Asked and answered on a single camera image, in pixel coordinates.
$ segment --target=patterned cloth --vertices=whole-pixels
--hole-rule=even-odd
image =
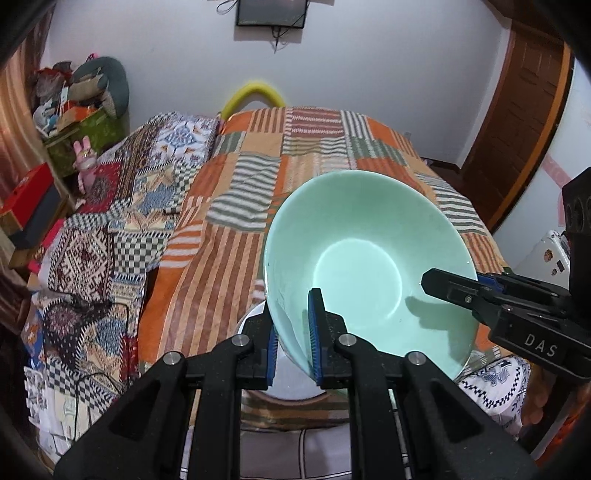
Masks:
[[[463,378],[458,386],[507,433],[517,435],[530,373],[527,361],[511,355]]]
[[[104,153],[86,203],[47,249],[40,280],[48,290],[34,301],[47,384],[62,404],[77,397],[102,414],[137,376],[147,274],[158,266],[218,123],[158,115]],[[32,330],[30,337],[33,343]]]
[[[204,353],[232,335],[264,298],[261,254],[278,208],[312,177],[354,169],[393,177],[429,198],[460,232],[478,271],[506,266],[470,201],[385,125],[319,108],[237,113],[195,177],[162,256],[139,327],[140,363],[149,365],[169,350]],[[507,354],[487,334],[481,326],[465,375]],[[348,420],[348,403],[329,395],[285,408],[244,393],[242,420],[261,429],[334,426]]]

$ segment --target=orange striped blanket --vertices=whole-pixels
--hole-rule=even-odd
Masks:
[[[430,170],[402,135],[358,113],[272,108],[237,113],[187,194],[139,324],[140,369],[169,350],[196,355],[232,335],[264,299],[261,252],[277,209],[297,187],[328,171],[370,170],[429,198],[466,243],[476,269],[506,266],[472,204]],[[475,367],[506,352],[481,326]],[[346,421],[347,405],[329,397],[306,408],[243,396],[254,427],[302,428]]]

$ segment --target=pile of items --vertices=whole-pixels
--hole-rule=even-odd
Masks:
[[[84,120],[99,108],[113,118],[127,110],[125,70],[110,57],[91,55],[75,72],[70,61],[61,61],[40,70],[34,81],[33,120],[44,138]]]
[[[43,239],[61,197],[44,163],[32,169],[0,209],[0,228],[17,249],[33,248]]]
[[[31,83],[33,121],[58,177],[76,172],[76,142],[88,137],[101,155],[125,138],[129,87],[119,61],[93,54],[74,71],[70,61],[62,61],[37,72]],[[66,184],[77,193],[75,182]]]

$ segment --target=brown curtain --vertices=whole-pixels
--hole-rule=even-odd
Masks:
[[[39,69],[53,10],[27,35],[0,72],[0,205],[47,153],[31,116],[29,76]],[[14,247],[0,231],[0,323],[18,333],[26,318],[30,295],[8,262]]]
[[[53,11],[27,35],[0,72],[0,201],[33,167],[47,159],[35,129],[27,79],[39,69]]]

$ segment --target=yellow pool noodle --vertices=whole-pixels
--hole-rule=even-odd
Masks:
[[[226,121],[235,112],[238,105],[249,95],[253,93],[260,93],[265,96],[273,106],[285,106],[285,102],[277,91],[264,82],[248,82],[244,87],[239,89],[232,98],[228,100],[224,108],[222,108],[222,120]]]

